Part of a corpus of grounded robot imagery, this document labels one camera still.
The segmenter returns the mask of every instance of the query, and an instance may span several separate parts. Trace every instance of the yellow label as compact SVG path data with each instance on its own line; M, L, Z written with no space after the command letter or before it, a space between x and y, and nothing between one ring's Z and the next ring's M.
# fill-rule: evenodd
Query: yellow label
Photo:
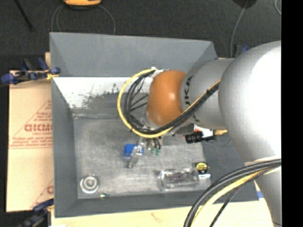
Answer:
M205 171L207 170L207 164L205 164L204 162L200 162L196 165L196 168L198 171Z

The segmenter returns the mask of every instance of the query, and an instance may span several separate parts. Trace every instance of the cable bundle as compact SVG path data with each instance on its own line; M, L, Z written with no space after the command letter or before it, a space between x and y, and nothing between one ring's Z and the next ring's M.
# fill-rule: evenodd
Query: cable bundle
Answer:
M212 227L220 216L220 214L222 213L222 211L224 210L224 208L226 207L226 205L228 204L228 202L243 186L260 177L261 175L271 173L275 168L278 168L280 166L281 159L264 161L261 163L255 163L253 165L240 168L220 178L219 180L214 182L208 189L206 189L205 192L198 198L198 200L195 202L195 204L189 211L183 226L192 226L192 223L194 222L198 214L201 214L202 211L204 211L208 206L212 205L217 199L219 199L224 194L228 193L230 190L234 189L234 191L230 194L228 199L225 201L225 203L222 205L221 209L213 219L210 225L210 227Z
M125 123L125 125L134 133L141 137L145 138L157 138L159 136L162 136L169 131L177 128L180 126L182 123L184 123L187 119L189 119L195 111L209 98L210 95L212 95L216 90L219 88L219 83L220 81L217 81L214 83L208 90L206 90L196 101L194 101L178 118L175 120L171 121L170 123L159 127L157 129L148 129L145 125L143 125L141 122L139 122L138 119L136 119L131 112L138 107L144 106L145 104L139 105L135 108L133 106L143 100L143 98L147 96L143 96L143 98L135 101L135 103L132 103L134 97L140 92L144 79L150 75L152 75L156 70L155 69L149 69L149 70L144 70L141 71L134 76L132 76L128 81L123 85L121 88L121 91L118 96L118 101L117 101L117 108L119 115L122 119L122 121ZM121 98L122 94L125 91L125 88L130 84L135 78L135 82L130 86L126 98L125 98L125 104L124 104L124 113L122 112L121 109Z

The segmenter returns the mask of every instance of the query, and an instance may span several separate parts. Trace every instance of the blue clamp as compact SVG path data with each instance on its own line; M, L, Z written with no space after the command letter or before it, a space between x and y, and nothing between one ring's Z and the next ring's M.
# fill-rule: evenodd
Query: blue clamp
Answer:
M25 219L21 224L18 224L17 227L37 227L45 219L50 222L50 212L46 208L52 206L53 204L53 199L49 199L43 203L36 205L33 208L34 214Z
M133 150L134 148L137 147L137 144L126 144L124 146L124 153L123 153L123 156L125 158L129 158L129 157L132 157L133 155ZM141 153L143 154L144 153L144 148L141 148Z
M4 84L18 84L25 81L51 78L60 74L61 70L59 67L49 68L42 57L39 57L37 61L39 68L33 67L27 58L24 59L21 63L21 70L15 74L4 74L1 76L1 82Z

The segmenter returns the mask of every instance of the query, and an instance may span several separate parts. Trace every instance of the black floor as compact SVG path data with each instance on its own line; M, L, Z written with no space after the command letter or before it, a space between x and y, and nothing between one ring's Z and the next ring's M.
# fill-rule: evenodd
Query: black floor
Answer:
M112 34L114 23L106 10L115 20L117 35L208 40L218 57L233 57L236 45L252 48L281 40L282 0L103 0L105 10L62 7L58 15L54 12L62 0L19 2L35 31L29 30L14 0L0 0L0 75L19 68L25 57L35 60L49 51L50 31ZM1 227L14 226L29 215L4 213L7 97L7 89L0 88Z

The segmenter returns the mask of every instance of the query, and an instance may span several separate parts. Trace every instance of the black stand leg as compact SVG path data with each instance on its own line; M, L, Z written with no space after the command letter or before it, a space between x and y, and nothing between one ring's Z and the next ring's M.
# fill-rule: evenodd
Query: black stand leg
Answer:
M22 7L21 7L19 1L18 1L18 0L14 0L14 1L15 1L16 5L17 5L18 9L20 10L20 12L21 12L23 18L24 18L25 21L27 22L28 27L29 27L29 30L30 30L30 31L35 31L34 26L32 25L32 23L31 23L31 22L29 21L29 19L27 18L27 15L25 14L24 10L22 9Z

